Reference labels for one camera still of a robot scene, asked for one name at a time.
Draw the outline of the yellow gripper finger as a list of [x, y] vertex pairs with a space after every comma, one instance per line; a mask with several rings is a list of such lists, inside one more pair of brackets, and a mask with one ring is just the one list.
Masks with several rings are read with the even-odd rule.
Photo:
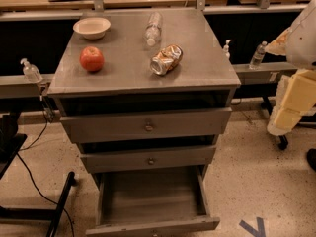
[[316, 104], [316, 71], [300, 69], [288, 81], [281, 106], [306, 114]]
[[292, 131], [301, 120], [300, 113], [285, 108], [274, 108], [273, 128], [281, 131]]

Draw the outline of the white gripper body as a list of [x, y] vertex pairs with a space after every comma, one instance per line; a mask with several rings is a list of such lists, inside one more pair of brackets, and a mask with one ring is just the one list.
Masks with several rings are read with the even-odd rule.
[[287, 77], [287, 76], [281, 77], [281, 80], [279, 81], [277, 89], [276, 89], [276, 104], [275, 104], [275, 106], [279, 106], [280, 108], [282, 108], [281, 102], [282, 102], [283, 97], [285, 95], [285, 91], [286, 91], [286, 88], [288, 86], [289, 79], [290, 79], [290, 77]]

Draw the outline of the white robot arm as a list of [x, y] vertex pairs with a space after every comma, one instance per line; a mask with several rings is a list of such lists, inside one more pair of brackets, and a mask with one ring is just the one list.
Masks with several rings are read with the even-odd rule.
[[268, 44], [266, 52], [285, 56], [297, 68], [292, 76], [282, 76], [278, 82], [276, 104], [267, 126], [269, 134], [285, 135], [316, 104], [316, 0]]

